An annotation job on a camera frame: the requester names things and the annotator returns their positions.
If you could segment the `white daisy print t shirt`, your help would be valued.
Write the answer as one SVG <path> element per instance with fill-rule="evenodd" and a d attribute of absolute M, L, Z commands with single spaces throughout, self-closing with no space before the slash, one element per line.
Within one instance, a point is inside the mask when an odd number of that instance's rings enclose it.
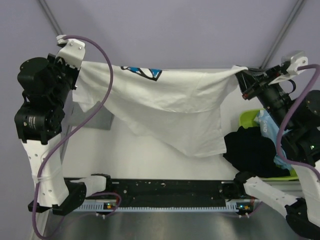
<path fill-rule="evenodd" d="M 226 152 L 221 104 L 233 92 L 241 66 L 159 70 L 85 61 L 73 100 L 84 112 L 104 107 L 136 135 L 151 136 L 189 157 Z"/>

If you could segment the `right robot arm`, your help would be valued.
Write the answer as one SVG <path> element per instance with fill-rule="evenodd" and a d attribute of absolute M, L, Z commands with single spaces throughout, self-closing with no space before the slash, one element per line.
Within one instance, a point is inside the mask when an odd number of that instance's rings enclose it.
<path fill-rule="evenodd" d="M 289 65 L 284 63 L 268 70 L 247 69 L 236 74 L 242 97 L 258 98 L 278 125 L 275 149 L 277 155 L 295 170 L 303 197 L 295 197 L 272 187 L 258 176 L 240 172 L 234 178 L 233 192 L 239 198 L 247 195 L 268 205 L 286 220 L 300 237 L 320 237 L 320 93 L 313 85 L 320 75 L 318 64 L 299 66 L 297 73 L 314 69 L 302 93 L 291 99 L 276 83 L 288 80 Z"/>

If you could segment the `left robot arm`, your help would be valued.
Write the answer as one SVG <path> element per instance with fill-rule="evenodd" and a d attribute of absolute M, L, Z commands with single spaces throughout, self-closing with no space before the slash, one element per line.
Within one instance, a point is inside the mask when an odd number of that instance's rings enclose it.
<path fill-rule="evenodd" d="M 52 210 L 55 215 L 66 216 L 95 193 L 105 199 L 113 194 L 111 178 L 106 174 L 78 180 L 64 178 L 58 151 L 42 166 L 49 151 L 61 140 L 64 106 L 69 92 L 76 88 L 79 71 L 53 54 L 31 58 L 20 66 L 17 80 L 23 88 L 24 102 L 14 122 L 38 194 L 28 205 L 29 211 Z"/>

